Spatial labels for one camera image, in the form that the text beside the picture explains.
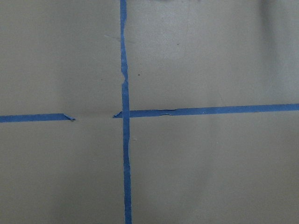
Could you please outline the folded grey cloth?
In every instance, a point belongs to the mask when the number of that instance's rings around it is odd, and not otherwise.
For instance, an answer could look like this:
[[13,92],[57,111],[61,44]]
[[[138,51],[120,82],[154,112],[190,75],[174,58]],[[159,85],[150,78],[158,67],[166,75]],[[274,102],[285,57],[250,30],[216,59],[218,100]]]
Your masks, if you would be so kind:
[[185,2],[185,1],[201,1],[201,0],[156,0],[156,1],[161,1],[161,2],[182,1],[182,2]]

